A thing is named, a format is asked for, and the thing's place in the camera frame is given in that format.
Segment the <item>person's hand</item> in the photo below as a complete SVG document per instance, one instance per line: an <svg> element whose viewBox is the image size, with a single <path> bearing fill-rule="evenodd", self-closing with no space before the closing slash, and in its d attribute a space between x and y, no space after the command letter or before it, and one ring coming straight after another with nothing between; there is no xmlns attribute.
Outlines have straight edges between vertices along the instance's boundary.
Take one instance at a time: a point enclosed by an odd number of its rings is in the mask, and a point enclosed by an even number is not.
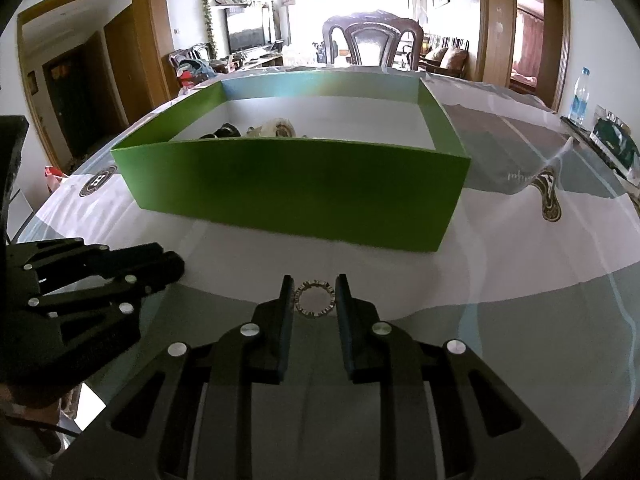
<svg viewBox="0 0 640 480"><path fill-rule="evenodd" d="M61 413L61 400L56 400L45 408L29 408L28 406L10 403L10 415L16 418L42 422L49 426L58 426Z"/></svg>

